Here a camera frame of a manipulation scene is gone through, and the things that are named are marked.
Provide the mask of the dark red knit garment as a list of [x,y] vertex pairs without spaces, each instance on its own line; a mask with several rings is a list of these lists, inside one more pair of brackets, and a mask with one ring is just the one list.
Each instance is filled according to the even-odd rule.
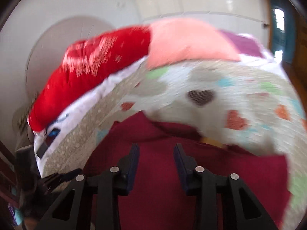
[[83,172],[93,177],[115,166],[133,144],[139,161],[128,196],[119,197],[122,229],[192,229],[196,197],[188,196],[196,167],[227,177],[235,173],[256,195],[276,226],[281,226],[290,199],[284,155],[256,156],[236,145],[202,143],[195,128],[155,122],[139,112],[116,121],[92,152]]

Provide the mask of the white bed sheet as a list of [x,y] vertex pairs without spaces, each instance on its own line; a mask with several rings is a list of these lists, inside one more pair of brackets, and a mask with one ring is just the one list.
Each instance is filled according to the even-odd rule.
[[[147,56],[144,56],[129,67],[109,75],[101,84],[69,105],[58,118],[51,122],[44,130],[34,133],[35,159],[41,176],[43,176],[44,166],[48,158],[50,158],[51,154],[57,149],[64,137],[79,124],[85,114],[99,101],[99,99],[104,98],[107,94],[112,92],[117,84],[136,72],[146,60]],[[55,137],[48,149],[44,151],[44,154],[41,157],[38,156],[37,153],[41,145],[53,129],[58,129],[59,135]]]

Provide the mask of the heart-patterned quilt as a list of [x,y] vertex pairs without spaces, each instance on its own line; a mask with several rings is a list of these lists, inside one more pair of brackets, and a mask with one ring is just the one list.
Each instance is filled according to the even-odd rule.
[[210,140],[254,154],[285,154],[292,198],[281,227],[296,228],[306,211],[306,114],[284,74],[221,60],[148,71],[146,62],[64,137],[43,177],[84,167],[114,122],[143,111],[155,121],[184,123]]

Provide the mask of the round grey headboard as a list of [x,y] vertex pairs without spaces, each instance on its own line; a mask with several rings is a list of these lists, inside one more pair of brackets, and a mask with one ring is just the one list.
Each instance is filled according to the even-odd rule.
[[115,27],[111,23],[90,16],[63,19],[49,27],[34,44],[28,57],[25,77],[28,98],[32,99],[44,88],[69,45],[113,29]]

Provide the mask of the red snowflake duvet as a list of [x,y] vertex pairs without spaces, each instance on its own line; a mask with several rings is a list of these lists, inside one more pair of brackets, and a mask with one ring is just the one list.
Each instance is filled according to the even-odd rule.
[[69,105],[109,75],[148,54],[150,29],[135,25],[71,44],[28,115],[34,132],[47,128]]

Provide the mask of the pink ribbed pillow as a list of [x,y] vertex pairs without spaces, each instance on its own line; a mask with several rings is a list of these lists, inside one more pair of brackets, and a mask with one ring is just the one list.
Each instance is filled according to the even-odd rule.
[[166,18],[152,22],[149,28],[149,70],[183,60],[240,60],[232,41],[203,20]]

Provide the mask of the purple pillow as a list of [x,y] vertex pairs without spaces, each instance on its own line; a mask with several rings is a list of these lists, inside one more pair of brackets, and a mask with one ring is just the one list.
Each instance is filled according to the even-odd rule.
[[225,30],[219,32],[233,42],[239,53],[264,59],[261,48],[255,40]]

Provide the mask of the wooden door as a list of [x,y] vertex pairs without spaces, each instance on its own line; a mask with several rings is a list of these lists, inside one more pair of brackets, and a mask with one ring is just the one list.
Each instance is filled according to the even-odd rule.
[[[268,1],[268,14],[270,23],[268,25],[270,29],[269,36],[269,48],[271,49],[272,38],[272,19],[271,19],[271,6],[270,0]],[[296,25],[296,37],[295,37],[295,55],[293,62],[288,64],[281,61],[281,65],[289,77],[291,83],[294,85],[295,90],[298,92],[299,97],[304,107],[306,107],[306,19],[295,8],[294,3],[290,1],[295,10],[295,25]]]

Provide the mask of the white wardrobe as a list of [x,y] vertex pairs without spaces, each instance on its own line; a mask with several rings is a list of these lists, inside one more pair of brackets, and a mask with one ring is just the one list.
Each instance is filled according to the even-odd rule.
[[269,46],[268,0],[135,0],[143,22],[163,17],[195,17],[216,28],[256,37]]

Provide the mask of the blue door curtain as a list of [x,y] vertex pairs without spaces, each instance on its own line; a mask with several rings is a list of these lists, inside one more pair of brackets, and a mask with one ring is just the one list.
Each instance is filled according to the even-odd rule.
[[271,51],[278,61],[291,64],[295,55],[295,10],[288,0],[270,0]]

